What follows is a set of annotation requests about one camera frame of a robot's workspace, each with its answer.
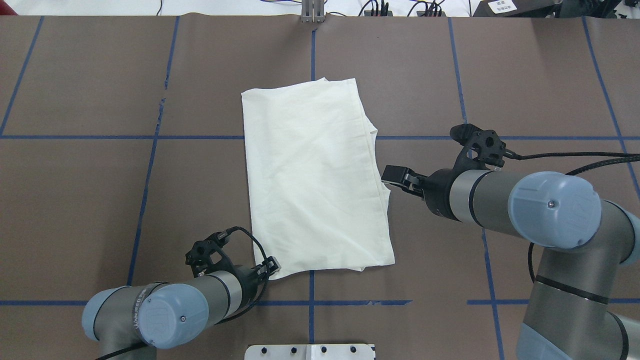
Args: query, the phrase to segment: white metal plate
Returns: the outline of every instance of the white metal plate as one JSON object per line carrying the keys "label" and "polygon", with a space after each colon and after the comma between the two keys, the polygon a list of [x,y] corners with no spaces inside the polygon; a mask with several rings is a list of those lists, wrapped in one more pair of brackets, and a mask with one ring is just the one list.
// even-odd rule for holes
{"label": "white metal plate", "polygon": [[244,360],[375,360],[375,349],[372,344],[252,345]]}

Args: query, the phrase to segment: folded white shirt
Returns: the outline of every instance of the folded white shirt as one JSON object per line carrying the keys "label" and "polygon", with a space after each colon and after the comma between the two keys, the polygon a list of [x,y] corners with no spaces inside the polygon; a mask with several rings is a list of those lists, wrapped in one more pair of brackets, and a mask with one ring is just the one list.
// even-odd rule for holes
{"label": "folded white shirt", "polygon": [[355,79],[247,90],[242,102],[252,230],[282,266],[272,279],[395,263],[378,130]]}

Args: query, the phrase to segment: white label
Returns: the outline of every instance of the white label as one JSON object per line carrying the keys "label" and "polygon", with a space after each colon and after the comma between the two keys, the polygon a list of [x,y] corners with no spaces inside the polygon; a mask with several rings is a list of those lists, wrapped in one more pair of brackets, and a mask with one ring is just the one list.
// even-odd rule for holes
{"label": "white label", "polygon": [[512,12],[513,10],[518,10],[518,8],[513,4],[513,1],[511,0],[492,1],[488,4],[493,13],[506,13]]}

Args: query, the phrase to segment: blue tape line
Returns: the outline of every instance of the blue tape line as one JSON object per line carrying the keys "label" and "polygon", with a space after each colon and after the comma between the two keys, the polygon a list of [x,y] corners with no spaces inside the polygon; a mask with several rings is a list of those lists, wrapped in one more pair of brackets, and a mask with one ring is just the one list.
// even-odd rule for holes
{"label": "blue tape line", "polygon": [[244,140],[244,135],[160,135],[160,140]]}
{"label": "blue tape line", "polygon": [[316,297],[316,272],[309,272],[309,343],[316,342],[315,325],[314,325],[314,300]]}
{"label": "blue tape line", "polygon": [[376,136],[376,140],[451,140],[448,135],[435,136]]}
{"label": "blue tape line", "polygon": [[257,306],[405,306],[413,300],[264,300]]}
{"label": "blue tape line", "polygon": [[[617,136],[501,136],[503,140],[613,140]],[[24,140],[153,140],[153,135],[1,135],[0,139]],[[448,135],[388,135],[378,140],[451,140]],[[640,136],[622,136],[625,141],[640,140]],[[244,140],[244,135],[158,135],[158,140]]]}
{"label": "blue tape line", "polygon": [[[616,118],[616,113],[613,111],[613,105],[611,105],[611,99],[609,98],[609,92],[607,91],[607,87],[604,85],[604,79],[602,79],[602,73],[600,72],[600,66],[598,66],[598,60],[596,59],[596,54],[593,51],[593,44],[591,43],[591,35],[589,34],[589,26],[587,25],[587,18],[582,17],[582,27],[584,28],[584,36],[587,38],[587,46],[589,47],[589,53],[591,54],[591,60],[593,61],[593,67],[596,70],[596,75],[598,76],[598,81],[600,82],[600,88],[602,88],[602,93],[604,94],[605,102],[607,103],[607,108],[609,109],[609,115],[611,116],[611,121],[613,121],[613,126],[616,128],[616,134],[618,135],[618,140],[620,141],[620,147],[623,152],[627,152],[627,146],[625,145],[625,141],[622,137],[622,132],[620,131],[620,125],[618,124],[618,119]],[[631,181],[634,184],[634,188],[636,190],[636,196],[640,200],[640,186],[638,186],[636,172],[634,171],[633,166],[630,163],[627,163],[627,168],[629,169],[629,174],[631,175]]]}
{"label": "blue tape line", "polygon": [[458,54],[456,52],[456,40],[453,36],[453,22],[451,22],[451,18],[448,17],[447,21],[449,22],[449,38],[451,39],[451,52],[453,54],[453,65],[456,69],[456,81],[458,83],[458,97],[460,98],[460,110],[462,111],[462,120],[467,123],[467,109],[465,107],[465,99],[462,96],[462,81],[460,81],[460,68],[458,67]]}
{"label": "blue tape line", "polygon": [[607,107],[609,109],[609,115],[611,115],[611,120],[613,120],[613,126],[616,128],[616,134],[618,137],[622,136],[620,133],[620,126],[618,126],[618,120],[616,119],[616,114],[613,112],[613,107],[611,106],[611,101],[609,100],[609,93],[607,92],[607,87],[604,85],[604,80],[602,79],[602,75],[600,73],[600,67],[598,66],[598,62],[596,61],[596,55],[593,52],[593,46],[591,45],[591,36],[589,35],[589,28],[587,27],[587,18],[582,17],[582,27],[584,28],[584,34],[587,37],[587,45],[589,47],[589,52],[591,53],[591,60],[593,61],[593,67],[596,70],[596,75],[598,76],[598,81],[600,82],[600,87],[602,88],[602,92],[604,94],[604,99],[607,102]]}
{"label": "blue tape line", "polygon": [[308,300],[260,300],[256,306],[309,306]]}
{"label": "blue tape line", "polygon": [[85,300],[0,300],[0,306],[85,306]]}
{"label": "blue tape line", "polygon": [[145,178],[145,189],[142,193],[142,203],[140,205],[140,213],[138,215],[138,226],[136,228],[136,239],[133,242],[133,251],[131,252],[131,263],[129,264],[129,275],[127,276],[127,285],[131,286],[133,282],[133,272],[136,268],[136,258],[138,257],[138,246],[140,245],[140,235],[142,234],[142,219],[145,216],[147,208],[147,197],[149,194],[149,181],[151,180],[151,170],[154,167],[154,159],[156,157],[156,147],[158,145],[158,133],[160,133],[160,125],[162,124],[162,115],[164,113],[164,101],[160,100],[160,109],[158,121],[156,123],[156,131],[154,133],[154,143],[151,145],[151,155],[149,156],[149,165],[147,167],[147,177]]}
{"label": "blue tape line", "polygon": [[316,30],[311,31],[311,81],[316,80]]}
{"label": "blue tape line", "polygon": [[502,334],[500,332],[500,319],[498,317],[498,306],[495,302],[495,289],[493,287],[493,274],[491,271],[491,260],[489,258],[489,245],[486,242],[486,232],[482,229],[482,243],[484,245],[484,267],[486,268],[486,278],[489,282],[489,296],[491,296],[491,308],[493,311],[493,326],[495,327],[495,337],[498,341],[498,355],[500,360],[504,360],[504,349],[502,347]]}
{"label": "blue tape line", "polygon": [[[311,81],[316,80],[316,31],[311,31]],[[309,343],[316,342],[314,325],[314,300],[316,297],[316,272],[309,271]]]}
{"label": "blue tape line", "polygon": [[11,108],[13,107],[13,101],[15,100],[15,96],[18,94],[18,88],[20,88],[20,83],[22,82],[24,71],[27,69],[27,65],[29,64],[29,59],[31,59],[31,53],[33,53],[33,48],[36,46],[36,40],[38,39],[38,34],[40,34],[40,28],[42,28],[43,21],[44,21],[44,16],[41,16],[40,21],[38,21],[38,26],[36,27],[36,32],[33,34],[33,38],[31,39],[31,45],[29,46],[29,51],[27,52],[27,56],[24,59],[24,63],[22,63],[22,69],[20,69],[18,80],[15,82],[15,87],[13,88],[11,99],[9,99],[9,105],[6,107],[4,118],[2,120],[2,125],[0,125],[0,135],[4,133],[4,127],[6,126],[6,122],[9,120],[9,114],[11,113]]}
{"label": "blue tape line", "polygon": [[413,300],[315,300],[315,306],[405,306]]}
{"label": "blue tape line", "polygon": [[3,135],[2,139],[25,140],[151,140],[153,135]]}
{"label": "blue tape line", "polygon": [[527,305],[529,299],[467,300],[467,305]]}
{"label": "blue tape line", "polygon": [[[609,299],[609,303],[610,304],[640,304],[640,299],[638,298]],[[494,304],[495,305],[528,305],[529,299],[467,300],[467,305],[494,305]]]}
{"label": "blue tape line", "polygon": [[166,63],[166,78],[164,79],[164,89],[169,87],[169,75],[171,74],[171,63],[173,61],[173,50],[175,49],[175,38],[178,36],[178,25],[180,24],[180,17],[175,17],[175,24],[173,25],[173,38],[171,40],[171,50],[169,50],[169,61]]}

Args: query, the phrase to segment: ur robot arm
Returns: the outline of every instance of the ur robot arm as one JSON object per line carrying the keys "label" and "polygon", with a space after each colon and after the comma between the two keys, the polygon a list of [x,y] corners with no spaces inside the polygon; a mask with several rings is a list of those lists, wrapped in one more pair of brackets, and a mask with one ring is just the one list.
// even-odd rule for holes
{"label": "ur robot arm", "polygon": [[[261,264],[253,268],[234,265],[222,250],[236,230],[258,244],[264,258]],[[213,254],[219,254],[220,260],[214,262]],[[269,276],[280,269],[277,260],[267,257],[257,240],[241,227],[196,241],[185,257],[194,279],[178,284],[121,286],[89,300],[82,325],[90,339],[99,341],[101,359],[153,360],[157,348],[173,348],[193,340],[204,329],[249,310],[262,295]],[[260,284],[264,285],[258,293]],[[243,312],[234,315],[243,307]]]}
{"label": "ur robot arm", "polygon": [[464,124],[451,137],[463,146],[453,168],[424,176],[387,165],[382,180],[422,198],[438,216],[545,247],[518,358],[640,359],[640,322],[607,311],[618,267],[640,258],[640,220],[579,177],[489,170],[513,154],[495,131]]}

